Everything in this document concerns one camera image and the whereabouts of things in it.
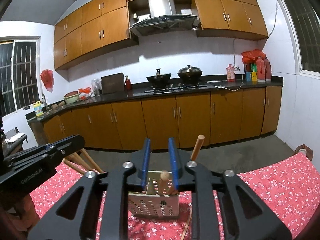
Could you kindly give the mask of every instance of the range hood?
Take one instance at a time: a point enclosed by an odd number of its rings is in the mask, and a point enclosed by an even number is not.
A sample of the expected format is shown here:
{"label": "range hood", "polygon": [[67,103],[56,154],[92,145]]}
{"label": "range hood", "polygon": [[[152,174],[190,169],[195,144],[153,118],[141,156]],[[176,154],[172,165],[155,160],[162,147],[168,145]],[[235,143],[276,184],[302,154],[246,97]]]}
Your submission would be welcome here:
{"label": "range hood", "polygon": [[150,18],[132,25],[129,30],[137,36],[187,31],[199,25],[196,15],[177,14],[173,0],[148,0]]}

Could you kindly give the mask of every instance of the floor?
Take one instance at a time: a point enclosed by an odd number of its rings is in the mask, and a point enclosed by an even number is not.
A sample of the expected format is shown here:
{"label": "floor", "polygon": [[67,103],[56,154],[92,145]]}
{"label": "floor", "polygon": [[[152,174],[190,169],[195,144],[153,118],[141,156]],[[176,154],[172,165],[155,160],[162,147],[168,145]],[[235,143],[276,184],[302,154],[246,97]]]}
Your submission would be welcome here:
{"label": "floor", "polygon": [[[121,165],[130,159],[130,153],[115,153],[88,150],[90,156],[103,171],[111,171],[116,165]],[[272,165],[292,156],[293,151],[277,136],[202,149],[197,162],[211,171],[222,172],[233,170],[236,173],[256,170]],[[151,153],[149,170],[170,171],[169,154]]]}

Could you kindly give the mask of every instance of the bolt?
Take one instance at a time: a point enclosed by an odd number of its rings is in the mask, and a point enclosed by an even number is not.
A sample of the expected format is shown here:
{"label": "bolt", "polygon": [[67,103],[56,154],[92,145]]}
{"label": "bolt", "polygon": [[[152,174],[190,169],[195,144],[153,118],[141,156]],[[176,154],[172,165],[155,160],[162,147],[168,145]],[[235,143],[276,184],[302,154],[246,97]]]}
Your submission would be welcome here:
{"label": "bolt", "polygon": [[226,170],[224,172],[224,175],[226,175],[227,177],[233,177],[235,175],[235,172],[232,170]]}
{"label": "bolt", "polygon": [[132,162],[124,162],[122,164],[122,167],[128,169],[128,168],[131,168],[133,166],[133,163]]}
{"label": "bolt", "polygon": [[189,168],[194,168],[194,167],[196,167],[198,165],[198,163],[196,163],[196,162],[194,162],[194,161],[189,161],[189,162],[187,162],[187,166],[189,167]]}
{"label": "bolt", "polygon": [[94,176],[96,176],[96,173],[94,171],[87,171],[85,173],[85,176],[89,179],[93,178]]}

